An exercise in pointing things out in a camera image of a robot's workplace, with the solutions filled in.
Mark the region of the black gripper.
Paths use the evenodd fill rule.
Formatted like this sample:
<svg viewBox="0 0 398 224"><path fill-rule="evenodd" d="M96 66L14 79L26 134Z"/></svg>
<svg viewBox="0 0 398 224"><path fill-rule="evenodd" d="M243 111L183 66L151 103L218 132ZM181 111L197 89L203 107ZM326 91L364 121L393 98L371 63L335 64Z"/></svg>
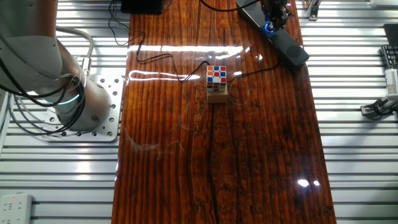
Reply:
<svg viewBox="0 0 398 224"><path fill-rule="evenodd" d="M287 8L288 0L261 0L261 7L265 13L266 28L274 28L274 14L277 28L284 28L292 13Z"/></svg>

